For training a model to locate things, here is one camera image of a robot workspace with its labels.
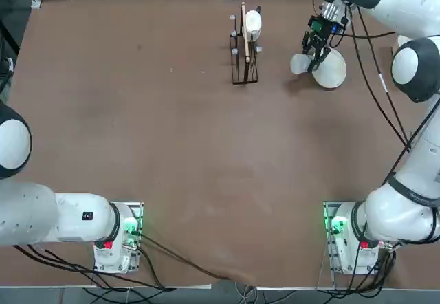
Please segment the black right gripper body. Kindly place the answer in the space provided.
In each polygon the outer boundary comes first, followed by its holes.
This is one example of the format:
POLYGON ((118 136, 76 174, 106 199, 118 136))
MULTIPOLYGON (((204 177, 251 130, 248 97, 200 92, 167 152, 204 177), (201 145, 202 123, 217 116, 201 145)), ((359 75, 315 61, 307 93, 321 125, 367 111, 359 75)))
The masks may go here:
POLYGON ((314 45, 327 44, 331 35, 339 34, 344 26, 324 17, 310 17, 308 26, 315 32, 314 45))

